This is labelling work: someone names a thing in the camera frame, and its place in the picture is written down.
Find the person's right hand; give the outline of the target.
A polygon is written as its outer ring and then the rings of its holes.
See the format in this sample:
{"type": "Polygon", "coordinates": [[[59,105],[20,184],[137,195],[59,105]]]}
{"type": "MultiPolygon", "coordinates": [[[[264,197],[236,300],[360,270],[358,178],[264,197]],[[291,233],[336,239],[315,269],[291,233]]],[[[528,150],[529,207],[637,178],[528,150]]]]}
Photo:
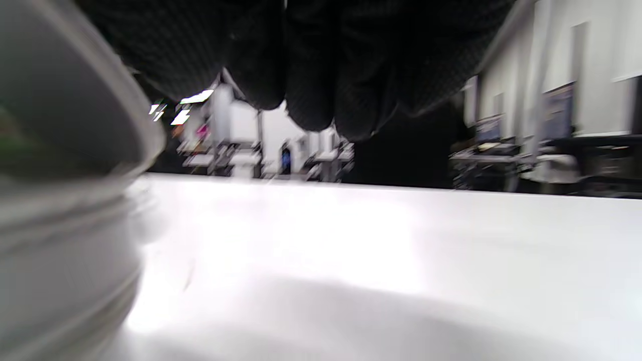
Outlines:
{"type": "Polygon", "coordinates": [[[350,141],[420,117],[473,75],[514,1],[77,1],[124,64],[163,96],[227,71],[259,110],[350,141]]]}

